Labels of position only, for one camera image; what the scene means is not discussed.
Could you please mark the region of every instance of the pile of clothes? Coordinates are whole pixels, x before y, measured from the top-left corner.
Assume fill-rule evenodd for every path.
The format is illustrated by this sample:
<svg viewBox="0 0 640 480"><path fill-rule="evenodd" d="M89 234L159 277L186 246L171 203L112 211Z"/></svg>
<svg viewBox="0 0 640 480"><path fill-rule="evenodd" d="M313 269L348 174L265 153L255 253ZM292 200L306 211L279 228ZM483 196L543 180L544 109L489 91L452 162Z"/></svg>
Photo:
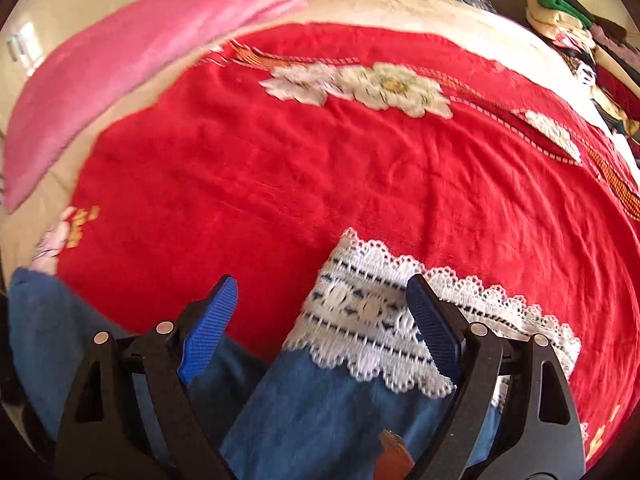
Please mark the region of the pile of clothes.
<svg viewBox="0 0 640 480"><path fill-rule="evenodd" d="M612 133L623 134L640 167L640 52L627 31L578 0L527 0L533 30L587 85Z"/></svg>

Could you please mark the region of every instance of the red fabric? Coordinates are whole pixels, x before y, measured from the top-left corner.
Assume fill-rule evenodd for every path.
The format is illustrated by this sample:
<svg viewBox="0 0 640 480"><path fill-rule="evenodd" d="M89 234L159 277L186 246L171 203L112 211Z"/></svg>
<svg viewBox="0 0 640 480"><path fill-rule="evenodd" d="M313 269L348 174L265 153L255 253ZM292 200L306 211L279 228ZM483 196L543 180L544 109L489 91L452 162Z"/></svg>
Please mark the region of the red fabric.
<svg viewBox="0 0 640 480"><path fill-rule="evenodd" d="M640 99L622 81L600 65L596 66L596 81L611 94L613 100L626 112L629 119L640 121Z"/></svg>
<svg viewBox="0 0 640 480"><path fill-rule="evenodd" d="M445 94L492 110L561 155L488 102L546 114L633 182L610 141L564 101L443 38L314 24L239 41L280 56L441 71L481 97L443 85ZM464 104L450 104L451 120L332 96L315 107L268 95L258 84L268 78L234 62L203 62L155 106L103 132L72 199L99 205L100 214L78 247L60 254L60 278L100 312L143 331L230 273L240 297L228 332L271 359L352 226L395 254L499 283L568 322L583 344L572 391L591 437L605 426L603 452L639 390L640 246L638 222L596 178L584 147L583 166L570 166Z"/></svg>

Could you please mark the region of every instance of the pink pillow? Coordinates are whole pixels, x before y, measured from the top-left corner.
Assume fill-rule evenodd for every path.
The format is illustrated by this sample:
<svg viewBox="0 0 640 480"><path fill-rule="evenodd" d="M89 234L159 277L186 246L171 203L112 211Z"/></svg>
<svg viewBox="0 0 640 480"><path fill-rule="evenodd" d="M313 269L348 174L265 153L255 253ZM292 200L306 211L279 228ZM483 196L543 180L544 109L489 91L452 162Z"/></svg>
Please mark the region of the pink pillow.
<svg viewBox="0 0 640 480"><path fill-rule="evenodd" d="M300 10L306 0L139 0L57 47L27 81L4 144L13 212L73 138L164 65L240 27Z"/></svg>

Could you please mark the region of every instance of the bed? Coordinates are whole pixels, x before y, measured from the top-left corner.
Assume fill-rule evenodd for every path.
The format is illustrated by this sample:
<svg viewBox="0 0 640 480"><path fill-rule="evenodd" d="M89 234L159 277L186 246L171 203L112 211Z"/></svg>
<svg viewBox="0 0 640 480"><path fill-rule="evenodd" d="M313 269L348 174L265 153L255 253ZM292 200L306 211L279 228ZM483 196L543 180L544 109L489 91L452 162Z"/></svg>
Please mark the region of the bed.
<svg viewBox="0 0 640 480"><path fill-rule="evenodd" d="M562 59L510 20L449 0L308 0L173 60L75 135L2 226L4 278L55 274L142 332L229 272L228 334L270 362L323 262L356 248L478 319L513 314L492 327L505 335L545 330L593 465L640 393L626 156Z"/></svg>

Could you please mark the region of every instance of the beige bed sheet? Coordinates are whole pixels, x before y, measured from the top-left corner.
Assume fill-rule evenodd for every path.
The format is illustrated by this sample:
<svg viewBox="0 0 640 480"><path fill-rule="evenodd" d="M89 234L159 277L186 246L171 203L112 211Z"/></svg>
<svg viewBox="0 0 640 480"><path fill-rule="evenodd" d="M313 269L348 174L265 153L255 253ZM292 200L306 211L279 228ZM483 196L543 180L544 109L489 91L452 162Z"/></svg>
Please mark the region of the beige bed sheet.
<svg viewBox="0 0 640 480"><path fill-rule="evenodd" d="M585 86L578 83L555 51L515 22L450 0L308 0L308 9L252 30L281 23L332 22L439 34L487 59L497 60L565 99L576 112L610 136L593 107ZM35 191L0 230L4 278L18 266L30 264L45 231L70 201L78 173L98 134L115 121L152 105L158 95L199 57L227 38L219 38L171 63L156 76L121 98L68 146Z"/></svg>

